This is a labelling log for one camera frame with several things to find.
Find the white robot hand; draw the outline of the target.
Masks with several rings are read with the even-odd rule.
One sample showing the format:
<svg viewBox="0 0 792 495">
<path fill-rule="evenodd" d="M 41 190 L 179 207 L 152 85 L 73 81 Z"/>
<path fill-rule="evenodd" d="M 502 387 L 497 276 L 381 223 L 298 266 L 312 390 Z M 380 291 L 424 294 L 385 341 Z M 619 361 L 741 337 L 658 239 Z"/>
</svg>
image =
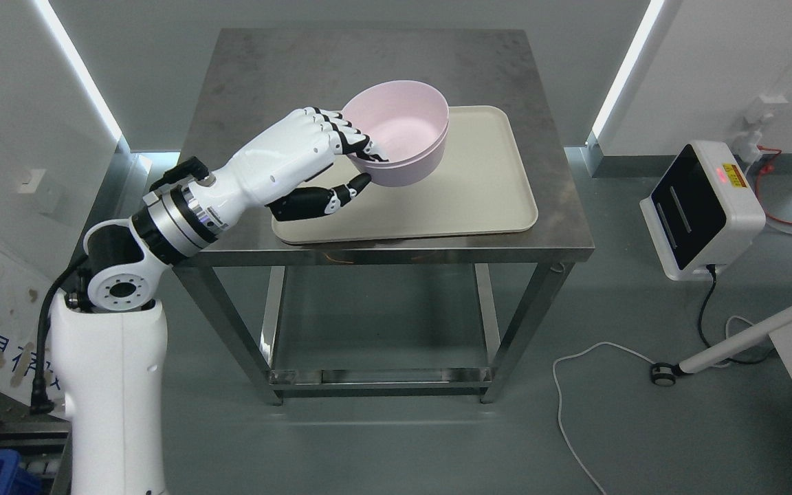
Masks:
<svg viewBox="0 0 792 495">
<path fill-rule="evenodd" d="M 216 223 L 236 223 L 246 210 L 267 207 L 280 222 L 333 215 L 371 183 L 370 173 L 333 188 L 302 187 L 336 155 L 389 163 L 386 151 L 340 112 L 304 107 L 252 138 L 214 171 L 203 209 Z"/>
</svg>

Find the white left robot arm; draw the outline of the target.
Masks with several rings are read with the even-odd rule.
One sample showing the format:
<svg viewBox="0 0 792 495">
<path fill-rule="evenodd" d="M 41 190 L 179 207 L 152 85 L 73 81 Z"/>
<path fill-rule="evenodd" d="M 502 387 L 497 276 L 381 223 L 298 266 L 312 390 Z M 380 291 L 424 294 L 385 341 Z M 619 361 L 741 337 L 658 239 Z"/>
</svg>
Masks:
<svg viewBox="0 0 792 495">
<path fill-rule="evenodd" d="M 383 148 L 341 113 L 293 110 L 220 169 L 190 157 L 166 171 L 128 219 L 86 232 L 90 270 L 76 301 L 55 282 L 41 314 L 71 423 L 73 494 L 166 494 L 162 369 L 166 314 L 160 276 L 216 242 L 248 209 L 279 221 L 325 217 L 371 181 L 361 173 L 333 188 L 308 187 L 339 155 L 386 162 Z"/>
</svg>

